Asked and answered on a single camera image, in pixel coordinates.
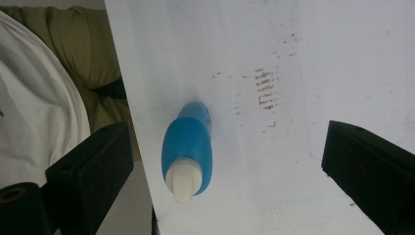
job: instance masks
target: khaki pants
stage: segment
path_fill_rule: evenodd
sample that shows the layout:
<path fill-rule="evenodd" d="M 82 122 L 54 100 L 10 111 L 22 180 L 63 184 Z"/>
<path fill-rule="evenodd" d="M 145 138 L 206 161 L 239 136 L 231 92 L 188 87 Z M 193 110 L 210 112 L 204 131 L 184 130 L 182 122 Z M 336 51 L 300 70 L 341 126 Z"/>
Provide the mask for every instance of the khaki pants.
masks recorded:
<path fill-rule="evenodd" d="M 132 127 L 126 100 L 94 92 L 121 78 L 106 11 L 1 6 L 0 11 L 31 30 L 58 57 L 83 100 L 91 133 L 122 120 Z M 141 160 L 133 128 L 131 139 L 134 160 Z"/>

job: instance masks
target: table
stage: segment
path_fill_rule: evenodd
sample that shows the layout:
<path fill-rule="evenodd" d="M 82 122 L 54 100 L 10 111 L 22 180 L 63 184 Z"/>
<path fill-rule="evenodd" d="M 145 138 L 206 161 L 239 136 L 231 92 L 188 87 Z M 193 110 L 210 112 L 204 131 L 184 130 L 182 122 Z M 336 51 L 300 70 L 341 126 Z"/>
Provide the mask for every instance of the table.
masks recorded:
<path fill-rule="evenodd" d="M 321 159 L 330 119 L 415 153 L 414 2 L 106 6 L 161 235 L 382 234 Z M 191 101 L 210 111 L 213 174 L 179 204 L 161 145 Z"/>

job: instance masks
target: person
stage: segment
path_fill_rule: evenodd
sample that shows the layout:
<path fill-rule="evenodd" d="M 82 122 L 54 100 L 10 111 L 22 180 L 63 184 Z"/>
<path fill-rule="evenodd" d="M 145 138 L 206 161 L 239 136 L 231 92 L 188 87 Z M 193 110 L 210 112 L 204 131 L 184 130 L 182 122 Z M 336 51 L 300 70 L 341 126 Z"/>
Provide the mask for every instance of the person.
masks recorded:
<path fill-rule="evenodd" d="M 42 186 L 90 133 L 132 124 L 106 11 L 0 7 L 0 35 L 0 188 Z"/>

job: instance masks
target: blue bottle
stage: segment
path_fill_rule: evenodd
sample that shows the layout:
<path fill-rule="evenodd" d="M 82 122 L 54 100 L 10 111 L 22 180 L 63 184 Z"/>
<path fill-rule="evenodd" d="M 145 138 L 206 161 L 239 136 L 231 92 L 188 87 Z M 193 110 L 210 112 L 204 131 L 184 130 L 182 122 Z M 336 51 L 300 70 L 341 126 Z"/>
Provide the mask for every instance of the blue bottle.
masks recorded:
<path fill-rule="evenodd" d="M 210 117 L 199 102 L 187 104 L 165 133 L 161 170 L 177 202 L 207 189 L 211 178 Z"/>

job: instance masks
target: bottle cap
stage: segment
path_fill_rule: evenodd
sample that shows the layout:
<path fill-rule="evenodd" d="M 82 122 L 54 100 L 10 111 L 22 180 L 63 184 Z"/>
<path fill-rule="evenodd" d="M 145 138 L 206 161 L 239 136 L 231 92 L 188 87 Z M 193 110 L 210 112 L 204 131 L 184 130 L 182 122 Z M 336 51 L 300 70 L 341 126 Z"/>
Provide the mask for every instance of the bottle cap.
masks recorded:
<path fill-rule="evenodd" d="M 165 183 L 177 202 L 186 203 L 202 186 L 201 167 L 194 160 L 177 159 L 168 169 Z"/>

